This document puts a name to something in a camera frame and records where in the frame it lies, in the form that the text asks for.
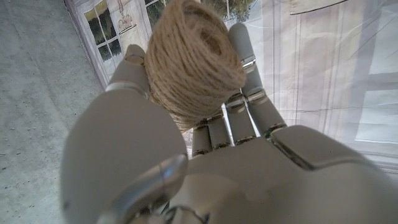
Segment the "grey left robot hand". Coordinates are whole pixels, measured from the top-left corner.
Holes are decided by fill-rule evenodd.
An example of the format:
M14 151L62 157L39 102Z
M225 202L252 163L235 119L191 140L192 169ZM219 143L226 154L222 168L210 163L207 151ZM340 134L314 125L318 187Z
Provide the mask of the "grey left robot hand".
M60 172L68 223L396 223L397 185L370 160L287 126L260 81L248 30L230 28L248 83L228 117L194 131L195 157L149 101L147 52L130 45L70 131Z

